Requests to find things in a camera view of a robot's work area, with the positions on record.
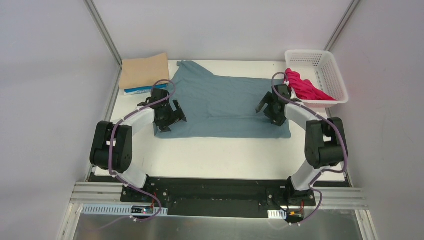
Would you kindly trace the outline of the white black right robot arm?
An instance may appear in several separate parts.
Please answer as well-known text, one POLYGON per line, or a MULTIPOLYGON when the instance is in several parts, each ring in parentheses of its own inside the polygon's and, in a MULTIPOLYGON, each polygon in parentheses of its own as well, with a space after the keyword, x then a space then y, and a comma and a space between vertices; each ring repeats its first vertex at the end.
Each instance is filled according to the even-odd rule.
POLYGON ((348 151, 343 122, 340 118, 325 118, 319 113, 291 99, 288 85, 272 86, 256 112, 263 111, 273 125, 281 127, 292 121, 305 131, 305 161, 298 171, 287 180, 284 200, 296 205, 312 190, 315 182, 332 167, 346 163, 348 151))

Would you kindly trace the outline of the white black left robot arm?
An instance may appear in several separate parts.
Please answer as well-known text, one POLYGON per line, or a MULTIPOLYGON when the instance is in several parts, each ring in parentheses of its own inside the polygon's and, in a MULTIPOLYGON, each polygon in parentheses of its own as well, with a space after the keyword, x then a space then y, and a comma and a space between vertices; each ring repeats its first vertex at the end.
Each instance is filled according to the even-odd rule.
POLYGON ((146 185, 149 178, 140 166, 133 162, 133 137, 149 125, 161 133, 171 131, 170 126, 187 121, 179 102, 170 100, 172 93, 154 88, 144 102, 115 121, 100 121, 96 125, 89 161, 92 165, 134 186, 133 195, 140 202, 152 198, 153 189, 146 185))

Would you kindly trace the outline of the grey-blue t shirt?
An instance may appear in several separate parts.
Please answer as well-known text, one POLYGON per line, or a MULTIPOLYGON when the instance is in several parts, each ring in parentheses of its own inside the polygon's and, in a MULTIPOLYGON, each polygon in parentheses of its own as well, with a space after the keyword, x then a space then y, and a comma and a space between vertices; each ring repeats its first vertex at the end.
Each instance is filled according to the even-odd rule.
POLYGON ((187 120, 170 126, 169 132, 155 130, 159 139, 247 138, 289 139, 290 124, 271 123, 256 107, 271 92, 272 81, 266 78, 215 75, 194 61, 177 62, 172 83, 166 88, 176 92, 187 120))

